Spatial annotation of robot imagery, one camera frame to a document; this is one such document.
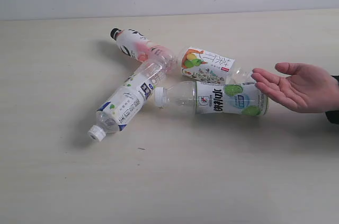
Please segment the person's open hand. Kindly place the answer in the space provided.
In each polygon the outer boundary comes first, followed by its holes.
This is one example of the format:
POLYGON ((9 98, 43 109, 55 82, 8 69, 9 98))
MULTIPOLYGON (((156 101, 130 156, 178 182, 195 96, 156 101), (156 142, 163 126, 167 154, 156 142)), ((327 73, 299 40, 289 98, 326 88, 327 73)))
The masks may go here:
POLYGON ((298 113, 329 110, 328 89, 333 77, 324 69, 302 63, 280 62, 275 69, 282 77, 261 68, 252 70, 255 86, 273 101, 298 113))

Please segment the black sleeve forearm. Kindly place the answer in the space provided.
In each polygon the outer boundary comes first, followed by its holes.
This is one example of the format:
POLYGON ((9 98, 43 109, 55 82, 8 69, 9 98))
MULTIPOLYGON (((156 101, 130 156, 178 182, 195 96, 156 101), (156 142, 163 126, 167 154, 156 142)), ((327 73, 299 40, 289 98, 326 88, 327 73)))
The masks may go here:
POLYGON ((329 110, 325 112, 328 121, 338 125, 338 76, 332 76, 333 81, 329 86, 329 110))

